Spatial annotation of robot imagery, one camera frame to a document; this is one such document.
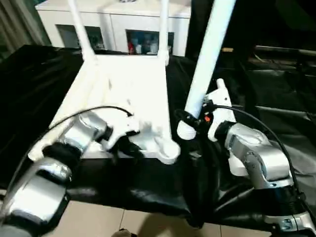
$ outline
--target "upside-down white chair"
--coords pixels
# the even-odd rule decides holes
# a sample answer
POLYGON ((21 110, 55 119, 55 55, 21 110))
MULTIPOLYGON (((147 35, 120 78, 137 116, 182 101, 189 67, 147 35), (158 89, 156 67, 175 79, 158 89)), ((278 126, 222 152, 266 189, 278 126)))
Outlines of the upside-down white chair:
MULTIPOLYGON (((96 55, 90 45, 75 0, 68 0, 84 63, 66 94, 51 125, 82 109, 101 105, 124 108, 140 121, 140 133, 129 139, 147 158, 172 164, 180 148, 171 138, 166 84, 168 65, 168 0, 161 1, 159 50, 155 56, 96 55)), ((114 109, 95 111, 110 125, 118 125, 126 114, 114 109)), ((68 125, 49 132, 29 153, 32 160, 42 158, 42 148, 50 145, 68 125)), ((93 143, 83 158, 106 158, 98 143, 93 143)))

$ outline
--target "black tablecloth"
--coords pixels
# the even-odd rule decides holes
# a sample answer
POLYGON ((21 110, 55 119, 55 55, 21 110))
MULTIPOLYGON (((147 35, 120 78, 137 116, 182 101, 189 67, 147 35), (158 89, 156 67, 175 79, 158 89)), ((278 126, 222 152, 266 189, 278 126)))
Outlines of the black tablecloth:
MULTIPOLYGON (((0 188, 7 187, 23 153, 50 124, 81 64, 79 50, 24 46, 0 65, 0 188)), ((181 146, 177 162, 120 159, 114 165, 108 159, 82 160, 69 189, 73 199, 181 216, 192 223, 269 230, 249 181, 230 174, 221 145, 202 136, 182 141, 176 134, 173 112, 184 108, 195 65, 172 56, 166 68, 172 135, 181 146), (191 155, 193 151, 200 157, 191 155)), ((233 104, 245 107, 280 136, 316 214, 315 75, 306 66, 244 65, 231 54, 220 58, 214 73, 225 80, 233 104)), ((240 115, 237 120, 261 129, 240 115)))

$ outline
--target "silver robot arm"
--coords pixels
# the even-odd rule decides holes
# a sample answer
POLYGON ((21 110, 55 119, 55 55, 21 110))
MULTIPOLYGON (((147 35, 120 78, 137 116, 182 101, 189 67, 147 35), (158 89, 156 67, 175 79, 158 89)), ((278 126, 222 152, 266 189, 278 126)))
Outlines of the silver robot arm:
POLYGON ((204 119, 186 111, 176 115, 210 141, 220 142, 229 151, 229 166, 236 176, 248 177, 254 187, 264 221, 277 235, 316 236, 316 229, 302 195, 294 186, 285 154, 258 130, 237 123, 229 108, 231 100, 222 79, 217 89, 204 98, 204 119))
POLYGON ((266 223, 278 233, 316 235, 311 216, 294 189, 286 156, 265 134, 240 123, 224 122, 215 136, 219 140, 226 137, 230 157, 238 158, 246 168, 266 223))
POLYGON ((93 112, 74 118, 61 136, 44 148, 44 158, 7 192, 0 211, 0 237, 37 237, 53 230, 70 200, 66 189, 82 154, 93 141, 117 140, 112 134, 113 128, 93 112))

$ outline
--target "cable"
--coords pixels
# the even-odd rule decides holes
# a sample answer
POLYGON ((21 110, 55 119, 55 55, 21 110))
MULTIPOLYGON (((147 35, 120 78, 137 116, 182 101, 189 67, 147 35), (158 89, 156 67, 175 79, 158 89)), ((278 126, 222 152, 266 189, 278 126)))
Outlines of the cable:
POLYGON ((15 179, 16 179, 16 176, 18 175, 18 173, 19 173, 19 171, 20 171, 20 169, 21 169, 21 167, 22 167, 23 162, 24 162, 25 159, 28 157, 29 152, 31 151, 31 149, 33 148, 33 146, 35 146, 35 144, 36 144, 37 142, 39 142, 39 141, 40 141, 47 133, 49 133, 51 130, 53 130, 54 128, 58 127, 59 125, 61 125, 61 124, 64 123, 65 121, 67 121, 68 119, 71 119, 71 118, 73 118, 73 117, 75 117, 75 116, 78 116, 78 115, 81 115, 81 114, 83 114, 83 113, 86 113, 86 112, 89 112, 89 111, 92 111, 92 110, 98 110, 98 109, 117 109, 117 110, 120 110, 120 111, 123 111, 123 112, 127 113, 128 116, 132 116, 132 114, 131 114, 129 111, 127 111, 126 109, 123 109, 123 108, 120 108, 120 107, 117 107, 117 106, 103 105, 103 106, 93 107, 93 108, 90 108, 90 109, 81 110, 81 111, 79 111, 79 112, 77 112, 77 113, 74 113, 74 114, 72 114, 72 115, 70 115, 70 116, 67 116, 67 117, 63 118, 63 119, 60 120, 59 122, 55 123, 52 127, 47 128, 47 129, 31 144, 31 146, 28 148, 28 150, 24 153, 24 155, 22 156, 22 159, 21 159, 21 161, 20 161, 20 163, 19 163, 17 169, 15 170, 15 172, 14 172, 12 178, 11 178, 11 181, 10 181, 10 183, 9 183, 9 185, 8 185, 8 188, 7 188, 6 193, 8 194, 8 193, 11 191, 12 186, 13 186, 13 184, 14 184, 14 181, 15 181, 15 179))
POLYGON ((290 170, 291 170, 291 173, 292 173, 292 178, 293 178, 293 182, 294 182, 294 187, 296 189, 296 191, 300 194, 300 191, 299 191, 299 187, 298 187, 298 181, 297 181, 297 178, 295 176, 295 173, 294 173, 294 168, 293 168, 293 164, 292 164, 292 161, 290 159, 290 154, 289 152, 287 151, 287 149, 285 148, 284 144, 281 142, 281 140, 278 138, 278 136, 268 127, 266 126, 262 121, 260 121, 258 118, 256 118, 255 116, 247 113, 246 111, 244 110, 240 110, 240 109, 237 109, 237 108, 234 108, 234 107, 229 107, 229 106, 224 106, 224 105, 209 105, 211 107, 214 107, 214 108, 217 108, 217 109, 226 109, 226 110, 233 110, 233 111, 236 111, 238 113, 241 113, 241 114, 244 114, 250 118, 252 118, 253 120, 255 120, 256 122, 258 122, 261 126, 263 126, 266 130, 268 130, 268 132, 275 138, 276 142, 278 143, 278 145, 280 146, 282 152, 284 153, 284 155, 286 156, 288 162, 289 162, 289 165, 290 165, 290 170))

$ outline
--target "beige floor tile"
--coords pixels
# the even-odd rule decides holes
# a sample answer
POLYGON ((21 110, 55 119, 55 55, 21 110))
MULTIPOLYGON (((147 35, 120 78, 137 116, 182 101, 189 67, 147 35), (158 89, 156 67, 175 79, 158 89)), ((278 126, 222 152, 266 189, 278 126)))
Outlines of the beige floor tile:
POLYGON ((71 201, 58 227, 47 237, 111 237, 119 229, 123 209, 71 201))
POLYGON ((271 233, 231 226, 221 226, 222 237, 269 237, 271 233))
POLYGON ((138 237, 220 237, 220 226, 205 224, 201 230, 190 227, 185 220, 161 214, 125 211, 121 228, 138 237))

